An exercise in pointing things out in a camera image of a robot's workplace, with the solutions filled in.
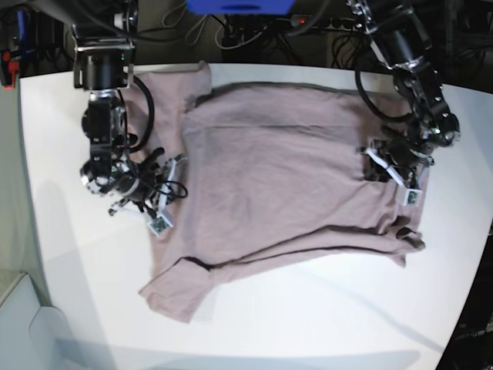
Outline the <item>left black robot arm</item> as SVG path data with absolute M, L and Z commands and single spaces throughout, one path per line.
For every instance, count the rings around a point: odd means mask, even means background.
M 384 126 L 385 138 L 374 140 L 362 152 L 370 158 L 365 177 L 370 181 L 394 180 L 416 190 L 432 153 L 460 139 L 460 125 L 445 101 L 438 72 L 427 59 L 431 40 L 409 2 L 349 1 L 347 3 L 370 50 L 391 73 L 396 92 L 407 101 L 409 113 L 389 116 L 371 101 L 361 82 L 362 62 L 355 65 L 357 91 Z

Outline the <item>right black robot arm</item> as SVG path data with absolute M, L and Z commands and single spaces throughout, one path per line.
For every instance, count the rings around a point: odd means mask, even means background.
M 134 76 L 136 42 L 155 39 L 138 33 L 136 1 L 35 1 L 46 15 L 69 25 L 74 39 L 73 85 L 89 93 L 82 129 L 89 139 L 89 160 L 80 170 L 84 187 L 99 196 L 119 195 L 109 214 L 135 204 L 150 224 L 172 224 L 169 202 L 187 195 L 174 181 L 176 160 L 160 166 L 159 147 L 141 163 L 131 160 L 150 138 L 156 108 L 149 89 Z M 129 132 L 122 90 L 136 84 L 148 107 L 147 126 L 141 136 Z

